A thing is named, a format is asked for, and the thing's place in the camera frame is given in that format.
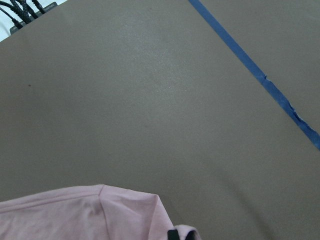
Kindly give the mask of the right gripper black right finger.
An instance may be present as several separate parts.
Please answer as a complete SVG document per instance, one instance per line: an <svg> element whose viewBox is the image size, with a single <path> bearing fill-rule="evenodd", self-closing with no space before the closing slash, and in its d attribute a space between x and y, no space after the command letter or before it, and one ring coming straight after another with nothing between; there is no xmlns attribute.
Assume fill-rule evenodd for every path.
<svg viewBox="0 0 320 240"><path fill-rule="evenodd" d="M195 232L190 231L186 236L186 240L195 240Z"/></svg>

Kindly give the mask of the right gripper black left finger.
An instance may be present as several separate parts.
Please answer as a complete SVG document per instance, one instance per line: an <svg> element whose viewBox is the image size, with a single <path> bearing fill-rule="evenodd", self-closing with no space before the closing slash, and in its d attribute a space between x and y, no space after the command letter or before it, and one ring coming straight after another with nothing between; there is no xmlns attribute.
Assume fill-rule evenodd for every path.
<svg viewBox="0 0 320 240"><path fill-rule="evenodd" d="M179 240L179 233L177 229L171 229L167 231L168 240Z"/></svg>

